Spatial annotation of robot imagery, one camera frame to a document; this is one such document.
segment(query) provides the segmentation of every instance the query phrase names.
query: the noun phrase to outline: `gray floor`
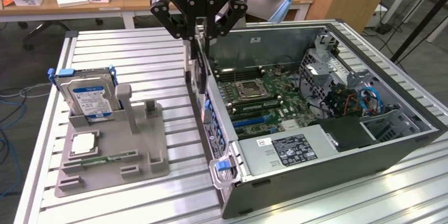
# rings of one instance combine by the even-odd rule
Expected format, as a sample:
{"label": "gray floor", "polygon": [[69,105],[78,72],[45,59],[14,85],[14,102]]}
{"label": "gray floor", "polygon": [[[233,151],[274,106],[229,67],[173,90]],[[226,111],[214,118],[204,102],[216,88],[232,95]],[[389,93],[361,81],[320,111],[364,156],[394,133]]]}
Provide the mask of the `gray floor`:
{"label": "gray floor", "polygon": [[[401,8],[412,0],[405,0]],[[393,0],[384,0],[385,5],[390,5]],[[416,23],[422,19],[426,12],[432,8],[433,3],[425,2],[418,10],[418,13],[412,18],[410,22],[401,26],[402,32],[396,33],[389,44],[389,48],[396,51],[401,43],[406,39],[409,33],[416,27]],[[441,10],[438,15],[432,20],[430,24],[422,31],[416,42],[430,32],[436,24],[438,24],[445,16],[446,10]],[[148,27],[156,22],[149,19],[138,18],[138,27]],[[124,25],[120,18],[105,18],[104,25],[97,26],[93,19],[72,20],[65,22],[73,30],[100,30],[100,29],[122,29]],[[57,27],[50,27],[37,38],[33,39],[34,45],[33,51],[25,51],[21,48],[21,41],[17,38],[22,38],[25,34],[38,25],[37,22],[29,22],[29,28],[22,30],[16,23],[9,23],[6,28],[0,31],[0,90],[13,87],[28,87],[37,83],[46,81],[46,70],[50,67],[56,67],[58,54],[62,45],[62,31]],[[369,29],[365,30],[369,34],[374,32]],[[390,33],[380,37],[388,39]],[[368,41],[376,47],[381,47],[382,43],[376,37],[366,37]],[[448,104],[448,30],[445,30],[438,36],[433,44],[424,42],[418,48],[409,55],[402,62],[402,66],[409,73],[410,77],[421,84],[421,86],[436,96],[436,98]],[[389,57],[390,53],[386,49],[381,52]],[[45,93],[48,88],[38,88],[33,90],[30,95]],[[9,102],[20,102],[18,98],[6,99]],[[14,145],[18,163],[21,166],[24,183],[25,174],[32,158],[32,152],[34,147],[34,141],[38,133],[38,127],[41,118],[44,115],[44,108],[46,104],[46,98],[28,99],[26,112],[22,119],[13,125],[13,127],[5,130],[8,139]],[[0,104],[0,118],[2,118],[13,106]],[[14,183],[16,171],[14,164],[10,157],[4,165],[0,166],[0,193],[10,184]],[[8,196],[0,199],[0,223],[12,223],[13,216],[17,210],[20,196]]]}

